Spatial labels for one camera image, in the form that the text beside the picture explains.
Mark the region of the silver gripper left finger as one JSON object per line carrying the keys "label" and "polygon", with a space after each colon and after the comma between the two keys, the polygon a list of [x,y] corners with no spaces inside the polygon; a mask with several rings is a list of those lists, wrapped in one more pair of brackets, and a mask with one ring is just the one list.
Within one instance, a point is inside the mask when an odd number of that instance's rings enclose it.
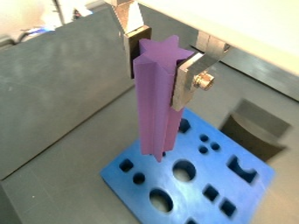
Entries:
{"label": "silver gripper left finger", "polygon": [[105,0],[113,8],[117,22],[123,35],[127,70],[135,78],[134,59],[141,55],[139,40],[150,39],[153,28],[145,24],[139,3],[137,0]]}

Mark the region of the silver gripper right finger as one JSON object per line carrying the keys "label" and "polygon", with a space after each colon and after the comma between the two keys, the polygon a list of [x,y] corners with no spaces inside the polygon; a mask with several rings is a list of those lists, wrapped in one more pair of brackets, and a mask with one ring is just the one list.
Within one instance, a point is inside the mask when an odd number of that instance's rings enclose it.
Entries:
{"label": "silver gripper right finger", "polygon": [[171,102],[177,111],[181,111],[193,99],[198,88],[203,90],[211,88],[216,78],[209,70],[225,57],[230,44],[199,31],[195,49],[198,52],[179,64],[177,70]]}

